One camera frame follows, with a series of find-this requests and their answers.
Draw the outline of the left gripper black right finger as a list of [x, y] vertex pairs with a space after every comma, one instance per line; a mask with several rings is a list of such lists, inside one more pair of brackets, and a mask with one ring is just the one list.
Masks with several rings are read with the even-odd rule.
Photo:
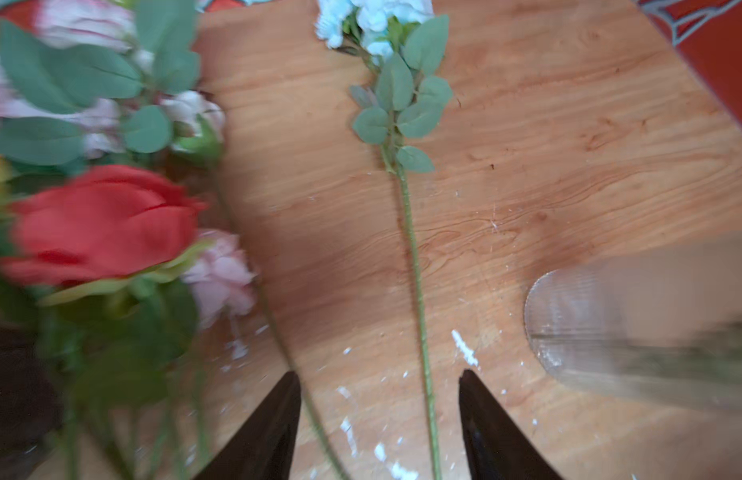
[[459, 410], [473, 480], [562, 479], [470, 369], [459, 379]]

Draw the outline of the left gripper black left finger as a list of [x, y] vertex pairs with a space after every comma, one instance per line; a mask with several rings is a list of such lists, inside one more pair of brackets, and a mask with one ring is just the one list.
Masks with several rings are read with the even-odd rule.
[[289, 371], [195, 479], [288, 479], [301, 405], [299, 376]]

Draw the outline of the clear ribbed glass vase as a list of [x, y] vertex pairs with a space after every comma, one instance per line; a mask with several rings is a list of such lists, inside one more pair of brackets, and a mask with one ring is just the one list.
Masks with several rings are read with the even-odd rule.
[[524, 322], [563, 384], [742, 412], [742, 232], [549, 272]]

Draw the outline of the red rose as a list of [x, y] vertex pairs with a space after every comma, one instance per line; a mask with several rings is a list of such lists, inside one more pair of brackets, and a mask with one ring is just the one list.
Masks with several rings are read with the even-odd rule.
[[141, 416], [174, 409], [200, 323], [184, 273], [208, 247], [203, 203], [161, 174], [104, 165], [14, 201], [0, 235], [0, 310], [25, 322], [64, 403], [70, 460], [86, 433], [115, 473], [140, 473]]

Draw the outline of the pale blue peony stem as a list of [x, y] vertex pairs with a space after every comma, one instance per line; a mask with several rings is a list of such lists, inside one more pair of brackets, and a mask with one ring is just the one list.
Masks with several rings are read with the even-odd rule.
[[432, 476], [443, 476], [434, 380], [429, 356], [422, 268], [414, 229], [408, 176], [431, 173], [430, 156], [414, 141], [431, 134], [453, 97], [437, 72], [445, 58], [450, 19], [436, 15], [430, 1], [320, 1], [317, 38], [337, 52], [363, 61], [372, 83], [351, 95], [360, 108], [352, 129], [375, 146], [399, 187], [403, 232], [409, 244], [414, 308], [428, 423]]

